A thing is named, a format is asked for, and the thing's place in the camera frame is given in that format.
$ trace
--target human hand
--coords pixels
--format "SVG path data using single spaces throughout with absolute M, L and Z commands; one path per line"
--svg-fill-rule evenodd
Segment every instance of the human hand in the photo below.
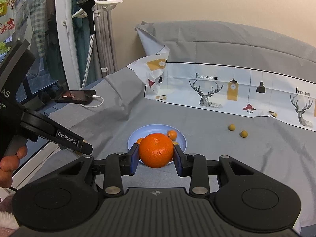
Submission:
M 13 171 L 18 169 L 20 159 L 27 155 L 26 145 L 19 148 L 14 156 L 3 157 L 0 161 L 0 187 L 9 188 L 12 185 Z

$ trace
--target gray tablecloth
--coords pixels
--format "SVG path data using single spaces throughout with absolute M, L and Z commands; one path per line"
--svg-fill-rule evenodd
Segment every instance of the gray tablecloth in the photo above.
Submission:
M 69 104 L 50 117 L 83 136 L 92 144 L 95 159 L 115 152 L 127 152 L 127 140 L 144 125 L 161 123 L 179 129 L 187 138 L 187 152 L 217 160 L 227 154 L 293 188 L 301 198 L 301 224 L 316 223 L 316 135 L 271 117 L 247 118 L 200 110 L 144 98 L 144 84 L 134 72 L 124 68 L 95 86 L 104 104 L 86 109 Z M 235 124 L 236 130 L 227 129 Z M 239 133 L 246 130 L 247 138 Z M 70 151 L 52 156 L 33 177 L 37 179 L 76 159 Z M 186 187 L 190 178 L 179 178 L 173 164 L 151 169 L 139 164 L 133 177 L 123 176 L 127 187 Z M 96 183 L 102 186 L 103 177 Z M 218 190 L 216 177 L 210 176 L 211 191 Z

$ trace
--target beige wall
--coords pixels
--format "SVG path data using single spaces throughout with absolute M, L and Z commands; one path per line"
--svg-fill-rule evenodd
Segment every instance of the beige wall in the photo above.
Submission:
M 276 31 L 316 47 L 316 0 L 123 0 L 112 11 L 120 68 L 145 55 L 137 24 L 218 20 Z

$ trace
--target phone screen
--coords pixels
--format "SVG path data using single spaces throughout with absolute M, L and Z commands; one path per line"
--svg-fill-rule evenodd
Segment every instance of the phone screen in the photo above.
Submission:
M 95 95 L 94 90 L 70 90 L 65 91 L 60 96 L 56 98 L 59 102 L 72 102 L 72 101 L 88 101 L 93 95 Z

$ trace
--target deer head print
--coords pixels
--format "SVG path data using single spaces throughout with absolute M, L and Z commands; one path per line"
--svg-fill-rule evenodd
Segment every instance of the deer head print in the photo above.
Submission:
M 222 87 L 219 88 L 219 85 L 215 82 L 217 85 L 217 88 L 214 90 L 212 87 L 212 91 L 209 91 L 208 94 L 203 94 L 202 90 L 200 89 L 201 86 L 196 88 L 195 82 L 193 84 L 191 84 L 191 82 L 189 82 L 189 83 L 190 83 L 190 86 L 193 88 L 193 90 L 198 92 L 199 96 L 201 96 L 200 106 L 211 107 L 211 108 L 221 108 L 222 107 L 221 104 L 210 102 L 208 98 L 212 97 L 213 94 L 218 93 L 223 88 L 224 85 L 222 85 Z
M 311 101 L 310 101 L 309 98 L 308 98 L 308 105 L 307 105 L 307 103 L 305 103 L 305 107 L 303 107 L 302 110 L 300 110 L 299 107 L 298 107 L 298 105 L 297 105 L 298 100 L 297 100 L 296 102 L 294 101 L 294 98 L 295 98 L 296 96 L 297 96 L 297 95 L 295 95 L 293 98 L 290 96 L 290 99 L 291 99 L 292 105 L 295 107 L 295 111 L 296 111 L 296 113 L 297 113 L 297 115 L 298 115 L 298 120 L 300 121 L 300 124 L 301 124 L 302 126 L 313 127 L 312 122 L 309 122 L 309 121 L 303 119 L 303 117 L 302 117 L 303 114 L 305 113 L 305 111 L 306 111 L 307 109 L 309 109 L 309 108 L 312 106 L 313 101 L 312 101 L 312 103 L 311 103 Z

